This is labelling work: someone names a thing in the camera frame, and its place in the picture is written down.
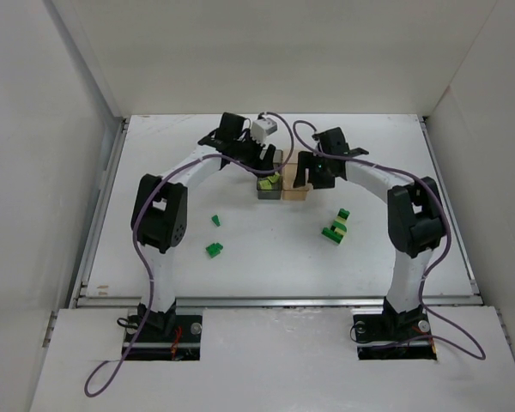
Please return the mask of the dark green lego brick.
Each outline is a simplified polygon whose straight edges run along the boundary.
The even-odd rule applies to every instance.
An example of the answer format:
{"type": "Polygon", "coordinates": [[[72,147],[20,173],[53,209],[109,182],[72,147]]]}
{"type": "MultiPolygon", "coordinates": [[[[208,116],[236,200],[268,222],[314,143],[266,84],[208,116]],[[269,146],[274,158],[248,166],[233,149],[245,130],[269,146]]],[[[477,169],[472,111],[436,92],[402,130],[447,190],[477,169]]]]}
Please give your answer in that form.
{"type": "Polygon", "coordinates": [[[213,243],[205,248],[206,253],[210,258],[215,258],[221,254],[223,245],[221,243],[213,243]]]}

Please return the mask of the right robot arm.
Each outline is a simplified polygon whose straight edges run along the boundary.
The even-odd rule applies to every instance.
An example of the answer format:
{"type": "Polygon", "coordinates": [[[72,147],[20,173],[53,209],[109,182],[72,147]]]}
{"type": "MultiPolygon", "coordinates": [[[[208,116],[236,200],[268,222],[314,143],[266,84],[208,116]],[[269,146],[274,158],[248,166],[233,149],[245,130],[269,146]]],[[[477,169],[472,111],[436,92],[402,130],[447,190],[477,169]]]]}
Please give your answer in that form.
{"type": "Polygon", "coordinates": [[[294,187],[330,189],[336,179],[343,179],[387,207],[387,232],[396,250],[391,285],[380,313],[354,316],[356,341],[415,337],[413,327],[427,319],[422,302],[427,266],[448,231],[435,180],[364,160],[367,151],[350,148],[338,127],[314,131],[312,138],[316,147],[298,155],[294,187]]]}

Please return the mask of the small dark green lego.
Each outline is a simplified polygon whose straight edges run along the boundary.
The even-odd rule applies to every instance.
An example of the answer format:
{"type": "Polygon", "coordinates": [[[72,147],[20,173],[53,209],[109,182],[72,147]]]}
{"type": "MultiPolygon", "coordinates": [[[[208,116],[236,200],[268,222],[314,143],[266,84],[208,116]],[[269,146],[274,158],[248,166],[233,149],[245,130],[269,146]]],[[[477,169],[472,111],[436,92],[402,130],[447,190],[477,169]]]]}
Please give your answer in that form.
{"type": "Polygon", "coordinates": [[[218,215],[213,215],[211,217],[211,221],[217,226],[217,227],[220,227],[221,226],[221,221],[220,221],[220,217],[218,215]]]}

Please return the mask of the light green rounded lego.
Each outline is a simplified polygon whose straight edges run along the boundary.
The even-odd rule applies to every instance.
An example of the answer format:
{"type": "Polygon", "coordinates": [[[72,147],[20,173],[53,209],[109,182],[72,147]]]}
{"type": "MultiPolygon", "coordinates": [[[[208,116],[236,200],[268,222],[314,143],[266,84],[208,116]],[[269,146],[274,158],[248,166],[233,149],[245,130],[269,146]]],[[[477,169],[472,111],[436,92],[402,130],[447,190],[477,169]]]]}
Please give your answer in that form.
{"type": "Polygon", "coordinates": [[[274,174],[268,176],[267,180],[270,183],[275,184],[280,178],[281,178],[281,175],[279,173],[274,173],[274,174]]]}

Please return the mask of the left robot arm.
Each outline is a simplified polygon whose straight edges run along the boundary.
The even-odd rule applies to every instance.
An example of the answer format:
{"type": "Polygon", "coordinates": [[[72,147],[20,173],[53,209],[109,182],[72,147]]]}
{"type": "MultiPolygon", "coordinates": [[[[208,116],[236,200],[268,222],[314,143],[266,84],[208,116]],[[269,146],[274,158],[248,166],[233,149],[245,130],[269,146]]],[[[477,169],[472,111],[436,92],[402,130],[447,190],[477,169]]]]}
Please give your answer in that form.
{"type": "Polygon", "coordinates": [[[148,292],[137,307],[142,332],[165,338],[175,327],[171,263],[173,248],[188,227],[190,192],[230,163],[256,175],[272,171],[276,147],[265,141],[276,131],[277,123],[271,118],[260,116],[245,127],[244,117],[225,112],[219,126],[201,138],[176,167],[141,178],[130,226],[149,281],[148,292]]]}

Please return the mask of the green lego stack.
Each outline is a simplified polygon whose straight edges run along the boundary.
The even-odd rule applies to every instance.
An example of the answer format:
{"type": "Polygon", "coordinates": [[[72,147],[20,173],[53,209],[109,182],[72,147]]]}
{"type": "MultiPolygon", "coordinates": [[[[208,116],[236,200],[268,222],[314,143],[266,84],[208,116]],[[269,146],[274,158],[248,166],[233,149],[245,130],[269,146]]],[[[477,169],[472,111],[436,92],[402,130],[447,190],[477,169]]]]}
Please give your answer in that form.
{"type": "Polygon", "coordinates": [[[339,209],[336,217],[329,227],[324,227],[321,234],[328,240],[340,245],[348,232],[347,220],[350,212],[346,209],[339,209]]]}

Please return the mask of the light green square lego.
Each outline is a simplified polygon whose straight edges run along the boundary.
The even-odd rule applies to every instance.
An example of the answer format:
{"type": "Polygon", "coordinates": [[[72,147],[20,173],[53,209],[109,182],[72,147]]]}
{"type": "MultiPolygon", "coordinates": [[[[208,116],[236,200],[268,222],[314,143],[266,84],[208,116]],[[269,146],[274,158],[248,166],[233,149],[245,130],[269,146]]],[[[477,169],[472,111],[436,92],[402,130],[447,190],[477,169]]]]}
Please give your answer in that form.
{"type": "Polygon", "coordinates": [[[274,184],[270,183],[267,179],[259,179],[257,181],[257,188],[260,191],[273,191],[274,184]]]}

